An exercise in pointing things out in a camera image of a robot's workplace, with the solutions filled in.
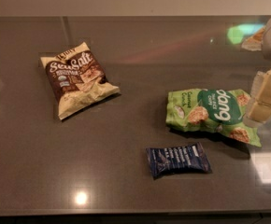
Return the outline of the green rice chip bag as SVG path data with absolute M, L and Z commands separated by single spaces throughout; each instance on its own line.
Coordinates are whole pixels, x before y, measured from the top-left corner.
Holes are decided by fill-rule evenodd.
M 250 96 L 243 90 L 189 89 L 168 93 L 166 124 L 183 132 L 219 133 L 261 147 L 256 128 L 243 123 Z

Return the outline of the brown sea salt chip bag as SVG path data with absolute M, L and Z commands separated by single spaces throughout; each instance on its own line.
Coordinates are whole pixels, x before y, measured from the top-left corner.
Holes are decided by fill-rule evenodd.
M 120 92 L 107 81 L 85 42 L 54 57 L 41 57 L 41 62 L 58 102 L 60 120 Z

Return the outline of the dark blue snack bar wrapper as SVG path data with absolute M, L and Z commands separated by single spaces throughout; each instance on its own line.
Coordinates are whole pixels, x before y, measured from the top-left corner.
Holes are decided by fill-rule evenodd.
M 146 149 L 153 178 L 184 173 L 210 173 L 211 166 L 200 143 L 182 147 Z

